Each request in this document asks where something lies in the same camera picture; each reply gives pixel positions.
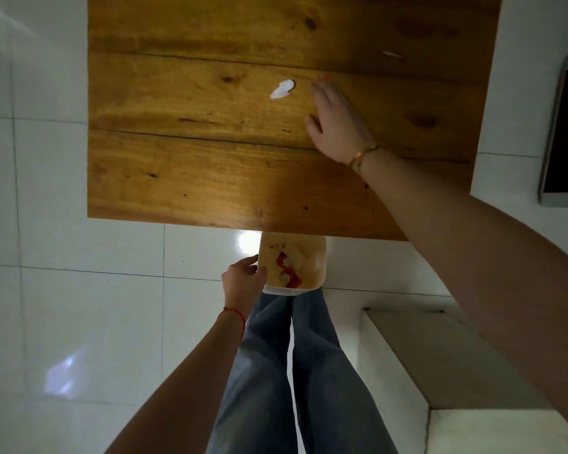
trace blue jeans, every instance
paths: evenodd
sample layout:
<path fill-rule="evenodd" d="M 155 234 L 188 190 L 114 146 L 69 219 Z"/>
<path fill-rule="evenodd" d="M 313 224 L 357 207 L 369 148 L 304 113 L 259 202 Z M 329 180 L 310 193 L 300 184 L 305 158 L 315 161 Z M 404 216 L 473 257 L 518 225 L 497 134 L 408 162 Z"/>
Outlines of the blue jeans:
<path fill-rule="evenodd" d="M 207 453 L 297 452 L 287 378 L 293 321 L 293 379 L 308 454 L 395 454 L 362 379 L 341 350 L 322 290 L 262 294 L 229 374 Z"/>

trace white plastic container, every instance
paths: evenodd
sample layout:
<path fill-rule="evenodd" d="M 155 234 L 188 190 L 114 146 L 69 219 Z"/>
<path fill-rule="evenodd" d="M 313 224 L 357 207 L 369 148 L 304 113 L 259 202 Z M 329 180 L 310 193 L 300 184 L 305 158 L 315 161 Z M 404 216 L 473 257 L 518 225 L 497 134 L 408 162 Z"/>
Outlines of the white plastic container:
<path fill-rule="evenodd" d="M 282 244 L 295 244 L 305 257 L 305 263 L 299 272 L 303 283 L 298 288 L 283 287 L 278 277 L 281 269 L 276 265 L 275 260 L 280 254 Z M 258 265 L 265 266 L 268 270 L 263 293 L 296 296 L 316 290 L 326 280 L 326 237 L 263 232 L 258 249 Z"/>

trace left arm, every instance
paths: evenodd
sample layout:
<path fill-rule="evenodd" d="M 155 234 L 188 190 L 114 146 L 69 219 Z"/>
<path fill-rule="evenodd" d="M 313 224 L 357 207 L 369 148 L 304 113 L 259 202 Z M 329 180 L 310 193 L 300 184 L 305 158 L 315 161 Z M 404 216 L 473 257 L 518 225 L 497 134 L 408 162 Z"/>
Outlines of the left arm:
<path fill-rule="evenodd" d="M 242 259 L 221 276 L 225 305 L 247 319 L 267 270 Z M 202 341 L 153 393 L 105 454 L 185 452 L 203 454 L 217 418 L 225 385 L 240 344 L 243 323 L 223 312 Z"/>

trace wooden table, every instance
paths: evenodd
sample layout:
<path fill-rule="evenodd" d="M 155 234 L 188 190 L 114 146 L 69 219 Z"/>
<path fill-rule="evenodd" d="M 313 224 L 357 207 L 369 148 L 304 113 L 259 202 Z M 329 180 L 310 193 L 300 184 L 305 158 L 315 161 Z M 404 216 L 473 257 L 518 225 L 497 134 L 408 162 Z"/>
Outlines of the wooden table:
<path fill-rule="evenodd" d="M 88 216 L 405 239 L 311 144 L 308 83 L 333 79 L 378 142 L 469 191 L 499 6 L 88 0 Z"/>

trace hand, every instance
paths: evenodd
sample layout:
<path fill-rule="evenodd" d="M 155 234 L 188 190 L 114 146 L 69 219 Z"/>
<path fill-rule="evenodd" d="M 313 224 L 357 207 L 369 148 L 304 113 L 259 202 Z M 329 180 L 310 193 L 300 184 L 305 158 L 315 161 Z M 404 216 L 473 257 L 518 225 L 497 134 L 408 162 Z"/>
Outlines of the hand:
<path fill-rule="evenodd" d="M 267 280 L 267 268 L 254 265 L 257 261 L 258 255 L 241 259 L 221 274 L 225 307 L 237 309 L 244 319 L 248 319 Z"/>
<path fill-rule="evenodd" d="M 366 123 L 338 87 L 326 81 L 315 81 L 311 83 L 311 91 L 322 129 L 311 116 L 305 117 L 305 126 L 317 149 L 330 159 L 347 164 L 374 144 Z"/>

